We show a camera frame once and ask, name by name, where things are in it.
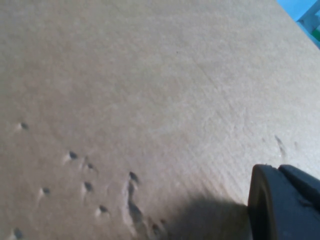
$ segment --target cardboard surface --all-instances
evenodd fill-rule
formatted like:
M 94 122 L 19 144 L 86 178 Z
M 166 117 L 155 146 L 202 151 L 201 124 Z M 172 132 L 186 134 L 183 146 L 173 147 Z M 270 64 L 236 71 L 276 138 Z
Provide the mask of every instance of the cardboard surface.
M 0 5 L 0 239 L 250 239 L 254 164 L 320 178 L 320 52 L 275 1 Z

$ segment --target hole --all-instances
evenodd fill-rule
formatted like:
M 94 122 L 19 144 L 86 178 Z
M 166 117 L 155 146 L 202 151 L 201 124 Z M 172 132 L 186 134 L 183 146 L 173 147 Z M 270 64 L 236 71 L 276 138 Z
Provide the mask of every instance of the hole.
M 70 157 L 71 159 L 77 159 L 77 158 L 78 158 L 78 155 L 75 154 L 73 151 L 69 151 L 69 157 Z
M 13 235 L 16 239 L 22 239 L 24 237 L 22 231 L 17 227 L 13 230 Z
M 83 183 L 85 190 L 87 190 L 88 192 L 92 192 L 94 190 L 94 188 L 92 187 L 92 184 L 88 181 L 85 181 Z
M 28 127 L 28 125 L 26 124 L 26 123 L 24 123 L 24 122 L 21 122 L 20 123 L 20 127 L 22 128 L 22 129 L 25 129 L 25 130 L 27 130 L 29 127 Z
M 43 187 L 42 188 L 42 192 L 45 194 L 45 195 L 49 195 L 50 194 L 50 189 L 48 187 Z
M 103 206 L 103 205 L 100 205 L 100 206 L 99 206 L 99 209 L 100 209 L 101 213 L 106 213 L 106 212 L 108 212 L 108 209 L 107 209 L 105 206 Z
M 156 235 L 156 236 L 160 235 L 160 228 L 158 227 L 157 224 L 152 225 L 152 230 L 153 230 L 154 235 Z
M 137 184 L 139 183 L 139 178 L 138 178 L 138 176 L 134 173 L 134 172 L 130 172 L 129 173 L 129 176 L 130 176 L 130 179 L 132 180 L 132 181 L 135 181 Z

